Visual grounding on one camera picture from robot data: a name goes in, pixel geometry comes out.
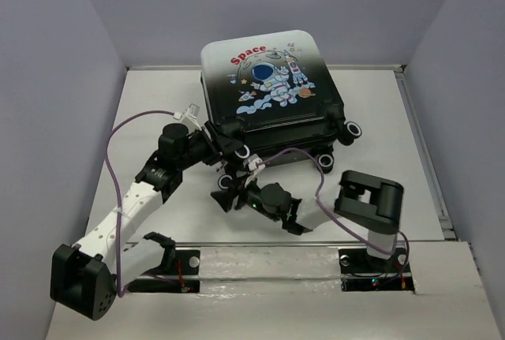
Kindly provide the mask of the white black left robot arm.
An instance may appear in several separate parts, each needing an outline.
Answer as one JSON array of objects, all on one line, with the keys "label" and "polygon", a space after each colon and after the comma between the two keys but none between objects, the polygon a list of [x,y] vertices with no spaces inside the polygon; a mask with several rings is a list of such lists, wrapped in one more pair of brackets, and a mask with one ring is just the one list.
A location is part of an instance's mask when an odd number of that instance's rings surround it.
[{"label": "white black left robot arm", "polygon": [[50,271],[51,300],[92,320],[101,319],[126,284],[125,243],[182,183],[184,170],[219,159],[215,127],[206,122],[190,132],[181,123],[163,128],[158,148],[136,175],[117,206],[73,245],[60,245]]}]

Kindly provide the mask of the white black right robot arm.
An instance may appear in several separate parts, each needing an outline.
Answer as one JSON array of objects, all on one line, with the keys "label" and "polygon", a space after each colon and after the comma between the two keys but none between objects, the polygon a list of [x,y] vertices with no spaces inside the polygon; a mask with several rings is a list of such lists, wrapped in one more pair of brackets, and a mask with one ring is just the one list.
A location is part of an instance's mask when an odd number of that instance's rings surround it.
[{"label": "white black right robot arm", "polygon": [[[231,178],[223,189],[211,193],[212,199],[225,211],[249,207],[273,222],[280,222],[286,232],[300,236],[312,229],[298,222],[301,200],[294,198],[280,184],[260,187],[256,179]],[[398,236],[405,189],[392,180],[356,170],[343,172],[339,194],[329,211],[315,194],[316,206],[327,219],[367,246],[363,251],[365,265],[374,271],[384,269],[392,260]]]}]

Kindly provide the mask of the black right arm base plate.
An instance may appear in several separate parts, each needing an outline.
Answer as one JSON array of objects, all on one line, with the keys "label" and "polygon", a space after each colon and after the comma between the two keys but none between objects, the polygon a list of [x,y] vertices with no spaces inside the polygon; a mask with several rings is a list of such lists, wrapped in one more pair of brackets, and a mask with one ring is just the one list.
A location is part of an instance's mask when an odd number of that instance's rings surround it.
[{"label": "black right arm base plate", "polygon": [[339,249],[342,292],[413,293],[413,276],[410,265],[405,264],[406,256],[404,248],[398,248],[387,260],[370,256],[366,248]]}]

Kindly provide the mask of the black hard-shell suitcase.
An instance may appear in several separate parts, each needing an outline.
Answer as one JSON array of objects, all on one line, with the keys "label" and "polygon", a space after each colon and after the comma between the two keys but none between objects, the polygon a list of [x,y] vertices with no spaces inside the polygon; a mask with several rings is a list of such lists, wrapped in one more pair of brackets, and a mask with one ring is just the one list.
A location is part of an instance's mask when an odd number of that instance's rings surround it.
[{"label": "black hard-shell suitcase", "polygon": [[314,38],[302,30],[215,41],[200,52],[200,83],[208,120],[268,165],[309,153],[322,171],[335,164],[335,143],[351,145],[361,127],[344,102]]}]

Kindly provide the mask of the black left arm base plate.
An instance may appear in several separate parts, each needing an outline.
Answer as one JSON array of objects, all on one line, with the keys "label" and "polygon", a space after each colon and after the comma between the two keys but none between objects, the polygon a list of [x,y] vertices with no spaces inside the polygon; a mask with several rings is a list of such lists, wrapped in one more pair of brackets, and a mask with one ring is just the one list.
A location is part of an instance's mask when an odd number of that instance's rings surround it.
[{"label": "black left arm base plate", "polygon": [[144,272],[127,286],[128,293],[199,293],[200,250],[177,249],[174,260]]}]

